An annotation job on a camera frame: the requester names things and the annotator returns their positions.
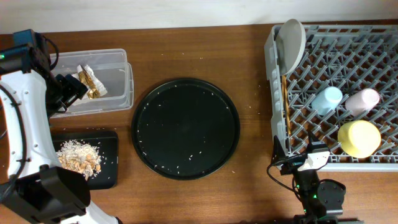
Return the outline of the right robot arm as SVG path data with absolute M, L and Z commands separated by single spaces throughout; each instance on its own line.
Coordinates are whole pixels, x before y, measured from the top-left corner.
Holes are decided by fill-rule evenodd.
M 313 133 L 308 134 L 305 152 L 295 156 L 288 156 L 279 138 L 274 136 L 272 160 L 267 168 L 278 167 L 281 175 L 291 175 L 292 185 L 288 187 L 272 175 L 269 177 L 293 192 L 303 207 L 303 214 L 295 215 L 292 223 L 338 223 L 346 187 L 335 180 L 321 180 L 317 173 L 327 164 L 329 156 L 328 146 Z

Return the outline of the blue cup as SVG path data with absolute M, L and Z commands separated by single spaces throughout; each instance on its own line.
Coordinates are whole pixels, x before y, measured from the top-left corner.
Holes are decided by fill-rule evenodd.
M 311 102 L 311 106 L 314 110 L 317 110 L 320 116 L 324 116 L 339 105 L 343 98 L 341 90 L 334 86 L 329 86 L 319 92 L 319 94 Z

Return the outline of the yellow bowl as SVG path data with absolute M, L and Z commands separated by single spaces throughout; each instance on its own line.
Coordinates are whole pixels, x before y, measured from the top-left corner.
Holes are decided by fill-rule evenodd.
M 345 123 L 338 130 L 338 142 L 342 150 L 356 158 L 366 158 L 381 144 L 381 134 L 369 121 L 357 120 Z

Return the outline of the black rectangular tray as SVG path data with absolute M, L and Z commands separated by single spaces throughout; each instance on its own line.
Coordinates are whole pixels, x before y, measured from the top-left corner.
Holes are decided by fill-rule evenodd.
M 77 141 L 96 146 L 101 162 L 101 170 L 88 179 L 90 190 L 103 190 L 115 187 L 118 181 L 119 138 L 114 131 L 95 131 L 88 133 L 63 133 L 53 135 L 53 145 L 60 151 L 63 143 Z

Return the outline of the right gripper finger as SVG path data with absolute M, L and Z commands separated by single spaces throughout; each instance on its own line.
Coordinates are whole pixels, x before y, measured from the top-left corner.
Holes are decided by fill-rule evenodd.
M 284 149 L 280 143 L 279 138 L 275 135 L 273 137 L 273 150 L 272 150 L 272 159 L 271 164 L 277 164 L 280 161 L 283 161 L 286 158 Z
M 308 132 L 308 141 L 311 145 L 321 145 L 324 144 L 319 138 L 316 137 L 311 131 Z

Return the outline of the gold foil wrapper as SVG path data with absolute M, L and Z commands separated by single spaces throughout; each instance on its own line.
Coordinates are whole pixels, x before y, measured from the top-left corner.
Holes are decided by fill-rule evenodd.
M 78 73 L 80 81 L 88 87 L 87 96 L 89 99 L 99 98 L 100 91 L 97 89 L 94 80 L 86 70 Z

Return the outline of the peanut shells and rice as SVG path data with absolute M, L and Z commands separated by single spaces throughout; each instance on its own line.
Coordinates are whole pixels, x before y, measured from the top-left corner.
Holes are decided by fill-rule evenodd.
M 86 181 L 94 179 L 102 171 L 99 147 L 89 143 L 65 141 L 56 155 L 64 169 L 82 174 Z

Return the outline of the white napkin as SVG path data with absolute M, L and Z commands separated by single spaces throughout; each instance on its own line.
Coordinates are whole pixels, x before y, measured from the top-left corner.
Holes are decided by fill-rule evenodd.
M 79 79 L 78 73 L 81 72 L 82 70 L 86 70 L 90 74 L 92 79 L 94 80 L 94 83 L 95 83 L 95 85 L 96 85 L 96 87 L 99 90 L 100 95 L 101 95 L 99 98 L 104 97 L 108 93 L 108 91 L 105 88 L 104 84 L 98 78 L 96 78 L 96 76 L 94 74 L 94 71 L 92 70 L 92 68 L 89 65 L 85 65 L 85 66 L 79 65 L 79 66 L 77 66 L 77 73 L 73 74 L 72 76 L 74 78 Z M 88 100 L 93 100 L 93 99 L 89 99 L 88 96 L 87 96 L 87 92 L 86 92 L 84 94 L 83 98 L 78 100 L 77 104 L 86 103 Z

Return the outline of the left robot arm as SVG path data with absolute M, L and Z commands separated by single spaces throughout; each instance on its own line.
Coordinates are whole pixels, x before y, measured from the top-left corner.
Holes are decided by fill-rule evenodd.
M 49 118 L 83 97 L 71 75 L 53 75 L 52 41 L 31 29 L 1 51 L 1 104 L 9 141 L 8 181 L 1 203 L 30 223 L 118 223 L 91 200 L 84 176 L 62 167 Z

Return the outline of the clear plastic bin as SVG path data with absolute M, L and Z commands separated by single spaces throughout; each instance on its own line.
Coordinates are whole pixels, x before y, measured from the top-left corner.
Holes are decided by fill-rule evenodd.
M 80 116 L 95 113 L 128 110 L 133 106 L 134 80 L 131 64 L 123 49 L 87 50 L 50 55 L 52 62 L 58 61 L 52 70 L 58 75 L 77 75 L 77 67 L 82 65 L 103 84 L 107 93 L 97 99 L 87 96 L 76 100 L 66 113 L 53 115 L 54 118 Z

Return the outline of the pink cup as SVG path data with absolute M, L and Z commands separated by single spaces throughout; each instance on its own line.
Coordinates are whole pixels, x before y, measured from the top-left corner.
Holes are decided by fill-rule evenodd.
M 364 111 L 373 109 L 380 101 L 380 95 L 376 90 L 366 88 L 350 96 L 345 102 L 345 108 L 357 116 Z

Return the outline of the grey plate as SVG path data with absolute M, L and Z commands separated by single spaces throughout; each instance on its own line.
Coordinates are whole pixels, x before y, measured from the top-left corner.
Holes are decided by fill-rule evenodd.
M 292 73 L 299 65 L 305 50 L 304 26 L 296 19 L 290 19 L 279 29 L 275 42 L 281 75 Z

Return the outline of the round black tray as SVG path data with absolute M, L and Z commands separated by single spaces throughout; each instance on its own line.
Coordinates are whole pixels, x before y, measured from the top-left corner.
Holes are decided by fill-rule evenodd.
M 148 92 L 131 123 L 141 161 L 174 180 L 208 176 L 234 154 L 240 135 L 237 109 L 212 83 L 178 78 Z

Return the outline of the grey dishwasher rack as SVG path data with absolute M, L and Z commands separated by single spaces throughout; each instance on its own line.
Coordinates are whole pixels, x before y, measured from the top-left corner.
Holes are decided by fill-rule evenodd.
M 330 149 L 326 171 L 395 172 L 397 170 L 397 27 L 307 25 L 305 50 L 298 67 L 288 75 L 279 72 L 275 38 L 271 29 L 265 46 L 267 79 L 271 85 L 273 135 L 288 156 L 304 152 L 311 131 Z M 380 95 L 371 110 L 353 116 L 341 102 L 320 116 L 311 102 L 323 89 L 334 86 L 347 100 L 371 88 Z M 381 144 L 366 158 L 345 153 L 338 142 L 339 128 L 351 121 L 375 125 Z

